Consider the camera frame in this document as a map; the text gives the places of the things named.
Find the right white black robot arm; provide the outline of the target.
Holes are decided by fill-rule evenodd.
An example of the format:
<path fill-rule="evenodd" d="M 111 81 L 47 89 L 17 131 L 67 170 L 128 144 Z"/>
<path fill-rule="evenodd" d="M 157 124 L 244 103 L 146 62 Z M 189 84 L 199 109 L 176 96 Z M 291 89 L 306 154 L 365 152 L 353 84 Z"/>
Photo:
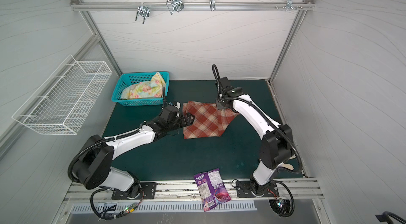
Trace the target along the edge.
<path fill-rule="evenodd" d="M 261 139 L 260 162 L 252 174 L 256 186 L 270 183 L 280 171 L 301 174 L 303 161 L 293 141 L 289 125 L 268 116 L 241 87 L 231 86 L 228 78 L 216 77 L 218 108 L 230 108 L 241 114 Z"/>

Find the red plaid skirt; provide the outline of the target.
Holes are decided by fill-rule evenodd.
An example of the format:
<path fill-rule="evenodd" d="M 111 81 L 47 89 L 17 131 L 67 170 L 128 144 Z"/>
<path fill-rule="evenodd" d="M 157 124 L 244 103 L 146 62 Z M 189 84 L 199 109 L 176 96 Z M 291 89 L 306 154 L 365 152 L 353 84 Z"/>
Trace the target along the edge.
<path fill-rule="evenodd" d="M 183 129 L 184 139 L 221 137 L 229 124 L 239 115 L 231 109 L 217 109 L 216 104 L 189 101 L 182 112 L 195 117 L 192 125 Z"/>

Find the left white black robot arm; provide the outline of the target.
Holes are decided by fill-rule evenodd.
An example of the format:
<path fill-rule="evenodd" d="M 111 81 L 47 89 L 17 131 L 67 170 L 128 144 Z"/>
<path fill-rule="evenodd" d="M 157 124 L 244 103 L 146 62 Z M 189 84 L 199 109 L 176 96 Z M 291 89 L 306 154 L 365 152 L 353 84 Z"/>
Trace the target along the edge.
<path fill-rule="evenodd" d="M 175 105 L 167 105 L 160 114 L 139 128 L 102 138 L 91 136 L 68 165 L 68 177 L 86 189 L 114 189 L 135 197 L 140 190 L 139 179 L 128 171 L 112 167 L 112 162 L 122 154 L 140 146 L 156 142 L 170 132 L 191 126 L 195 116 L 181 113 Z"/>

